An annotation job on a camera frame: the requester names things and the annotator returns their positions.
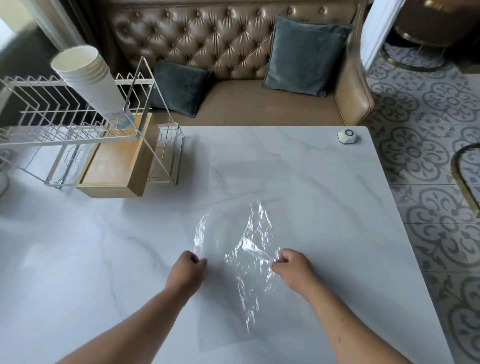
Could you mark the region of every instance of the metal rack frame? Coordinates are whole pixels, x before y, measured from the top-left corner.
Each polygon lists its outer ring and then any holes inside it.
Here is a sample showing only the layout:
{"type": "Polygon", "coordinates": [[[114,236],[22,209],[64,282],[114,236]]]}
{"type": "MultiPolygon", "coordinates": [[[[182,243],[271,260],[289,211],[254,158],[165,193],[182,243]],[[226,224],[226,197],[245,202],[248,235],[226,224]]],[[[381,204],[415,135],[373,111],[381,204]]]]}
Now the metal rack frame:
{"type": "Polygon", "coordinates": [[[157,145],[151,146],[143,133],[150,100],[155,92],[158,92],[166,105],[144,57],[140,59],[135,74],[129,73],[126,78],[118,74],[115,80],[126,100],[124,112],[130,110],[133,114],[141,114],[138,126],[132,122],[132,125],[124,130],[108,123],[63,80],[55,76],[48,79],[5,77],[0,82],[3,84],[0,92],[0,115],[5,111],[19,114],[15,124],[0,125],[0,159],[24,170],[45,185],[56,188],[75,186],[80,177],[78,170],[81,168],[77,168],[75,173],[72,173],[71,168],[75,164],[80,166],[86,162],[86,150],[93,149],[98,143],[137,138],[143,139],[154,157],[148,181],[177,183],[184,136],[168,108],[168,122],[159,124],[160,139],[157,145]],[[147,78],[141,69],[147,71],[147,78]],[[30,172],[28,167],[39,150],[47,146],[61,148],[50,172],[46,178],[42,178],[30,172]],[[15,162],[11,150],[28,147],[36,150],[27,164],[21,166],[15,162]]]}

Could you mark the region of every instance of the sofa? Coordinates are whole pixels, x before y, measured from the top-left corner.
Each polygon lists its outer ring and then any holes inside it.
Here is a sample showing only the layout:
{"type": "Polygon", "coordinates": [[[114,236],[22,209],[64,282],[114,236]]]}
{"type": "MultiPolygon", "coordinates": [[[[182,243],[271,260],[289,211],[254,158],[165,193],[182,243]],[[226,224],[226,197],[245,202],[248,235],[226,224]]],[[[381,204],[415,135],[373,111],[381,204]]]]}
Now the sofa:
{"type": "MultiPolygon", "coordinates": [[[[373,98],[360,63],[366,2],[330,0],[104,0],[118,49],[137,68],[141,56],[210,70],[215,83],[196,118],[180,125],[361,125],[373,98]],[[262,88],[276,15],[310,23],[352,23],[325,98],[262,88]]],[[[164,110],[155,111],[159,123],[164,110]]]]}

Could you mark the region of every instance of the gold metal chair base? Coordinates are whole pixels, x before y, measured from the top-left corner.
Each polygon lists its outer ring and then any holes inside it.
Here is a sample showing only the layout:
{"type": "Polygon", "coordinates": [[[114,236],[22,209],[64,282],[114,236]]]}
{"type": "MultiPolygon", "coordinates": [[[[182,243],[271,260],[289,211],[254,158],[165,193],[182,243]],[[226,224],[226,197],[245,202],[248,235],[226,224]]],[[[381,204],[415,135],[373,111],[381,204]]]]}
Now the gold metal chair base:
{"type": "Polygon", "coordinates": [[[380,51],[382,54],[383,58],[385,61],[389,64],[394,65],[395,67],[401,68],[402,70],[407,70],[407,71],[414,71],[414,72],[420,72],[420,73],[425,73],[425,72],[434,72],[446,64],[446,60],[444,60],[441,64],[433,66],[433,67],[419,67],[419,66],[412,66],[409,64],[402,63],[400,61],[394,60],[386,51],[385,49],[385,44],[382,46],[382,50],[380,51]]]}
{"type": "Polygon", "coordinates": [[[460,171],[460,158],[462,155],[470,150],[470,149],[475,149],[475,148],[480,148],[480,143],[473,143],[468,146],[465,146],[461,148],[458,152],[456,152],[452,160],[450,162],[450,167],[452,169],[452,175],[458,184],[458,187],[460,188],[460,191],[462,192],[463,197],[468,203],[468,206],[472,210],[473,214],[480,218],[480,205],[479,202],[475,199],[475,196],[472,193],[472,190],[467,184],[467,181],[462,176],[462,172],[460,171]]]}

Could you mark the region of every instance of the tufted sofa backrest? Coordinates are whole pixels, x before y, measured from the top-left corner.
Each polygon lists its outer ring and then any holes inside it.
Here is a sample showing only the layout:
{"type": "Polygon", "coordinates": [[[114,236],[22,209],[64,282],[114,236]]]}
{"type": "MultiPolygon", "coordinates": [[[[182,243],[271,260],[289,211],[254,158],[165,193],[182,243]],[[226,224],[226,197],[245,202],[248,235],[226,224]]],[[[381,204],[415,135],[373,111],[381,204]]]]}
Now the tufted sofa backrest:
{"type": "Polygon", "coordinates": [[[263,79],[277,15],[310,23],[351,23],[358,3],[282,0],[233,3],[107,0],[104,10],[127,61],[144,56],[212,71],[218,79],[263,79]]]}

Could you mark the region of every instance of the person's left hand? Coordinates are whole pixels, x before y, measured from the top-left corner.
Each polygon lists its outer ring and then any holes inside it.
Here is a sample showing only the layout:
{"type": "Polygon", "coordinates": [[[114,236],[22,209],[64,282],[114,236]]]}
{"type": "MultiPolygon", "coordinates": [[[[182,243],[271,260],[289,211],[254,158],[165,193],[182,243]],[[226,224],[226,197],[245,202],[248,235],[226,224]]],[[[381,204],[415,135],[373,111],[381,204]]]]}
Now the person's left hand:
{"type": "Polygon", "coordinates": [[[188,250],[184,251],[168,274],[165,289],[179,289],[186,298],[193,296],[206,278],[207,260],[199,259],[188,250]]]}

